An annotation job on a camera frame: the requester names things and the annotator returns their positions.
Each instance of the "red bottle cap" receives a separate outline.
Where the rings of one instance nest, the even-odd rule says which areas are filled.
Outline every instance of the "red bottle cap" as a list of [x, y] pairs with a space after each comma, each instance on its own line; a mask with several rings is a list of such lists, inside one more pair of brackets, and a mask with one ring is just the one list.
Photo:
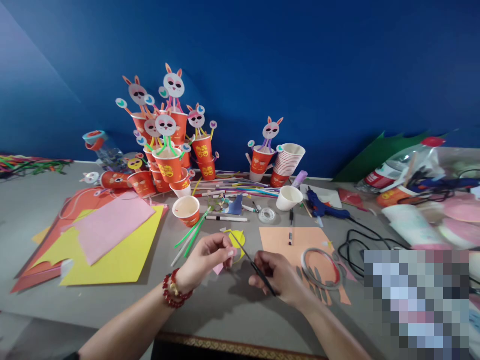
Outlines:
[[421, 143], [422, 145], [429, 146], [431, 148], [438, 148], [445, 144], [445, 139], [442, 139], [441, 137], [427, 137], [425, 140], [423, 140]]

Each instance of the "scissors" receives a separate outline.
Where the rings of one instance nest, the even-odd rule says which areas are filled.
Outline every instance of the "scissors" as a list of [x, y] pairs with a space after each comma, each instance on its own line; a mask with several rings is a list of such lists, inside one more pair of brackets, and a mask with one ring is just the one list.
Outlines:
[[252, 268], [256, 271], [256, 273], [258, 274], [258, 276], [260, 277], [260, 279], [263, 280], [263, 282], [265, 283], [266, 287], [268, 288], [268, 290], [270, 290], [271, 294], [276, 297], [277, 294], [275, 294], [275, 290], [274, 288], [272, 287], [272, 285], [270, 285], [270, 282], [267, 280], [267, 277], [265, 276], [265, 274], [259, 269], [259, 267], [257, 266], [257, 264], [255, 264], [252, 260], [252, 258], [249, 256], [249, 254], [245, 251], [244, 247], [242, 246], [242, 244], [240, 243], [240, 241], [237, 239], [237, 237], [234, 235], [233, 232], [230, 233], [236, 240], [236, 242], [238, 243], [238, 245], [240, 245], [240, 248], [243, 250], [243, 252], [245, 253], [246, 257], [248, 258], [248, 260], [250, 260], [250, 264], [252, 266]]

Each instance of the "rabbit ear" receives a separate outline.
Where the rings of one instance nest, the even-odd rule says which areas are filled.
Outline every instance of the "rabbit ear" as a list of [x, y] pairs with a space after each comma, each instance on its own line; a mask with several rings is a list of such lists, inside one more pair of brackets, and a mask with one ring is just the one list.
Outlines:
[[128, 84], [128, 86], [132, 85], [132, 82], [130, 80], [128, 80], [126, 76], [123, 76], [123, 80], [125, 80], [125, 82]]

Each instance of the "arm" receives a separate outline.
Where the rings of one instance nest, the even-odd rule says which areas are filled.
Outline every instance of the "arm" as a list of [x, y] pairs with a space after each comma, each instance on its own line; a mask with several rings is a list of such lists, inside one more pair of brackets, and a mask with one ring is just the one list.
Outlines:
[[[233, 254], [228, 235], [202, 238], [176, 275], [178, 289], [184, 294], [196, 289], [218, 264], [230, 268]], [[174, 311], [160, 284], [102, 327], [78, 353], [82, 360], [140, 359]]]
[[[280, 299], [306, 317], [329, 359], [370, 359], [352, 334], [303, 285], [302, 280], [284, 256], [259, 251], [255, 256], [255, 263], [269, 277], [268, 281]], [[248, 282], [251, 286], [262, 289], [265, 295], [268, 294], [268, 288], [258, 275], [251, 276]]]

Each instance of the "yellow paper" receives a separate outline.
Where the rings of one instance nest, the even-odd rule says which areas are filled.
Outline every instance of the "yellow paper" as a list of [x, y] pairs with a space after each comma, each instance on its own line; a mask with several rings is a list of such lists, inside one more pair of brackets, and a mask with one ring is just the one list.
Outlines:
[[75, 227], [62, 234], [35, 266], [43, 262], [54, 265], [72, 259], [73, 267], [60, 286], [135, 283], [144, 268], [164, 207], [154, 206], [153, 209], [156, 212], [152, 217], [93, 266], [87, 263], [78, 240], [79, 231]]
[[45, 239], [45, 236], [47, 235], [47, 233], [49, 232], [51, 226], [47, 227], [45, 230], [43, 230], [42, 232], [39, 232], [37, 235], [35, 235], [34, 237], [31, 238], [31, 240], [35, 243], [35, 244], [41, 244], [42, 241]]

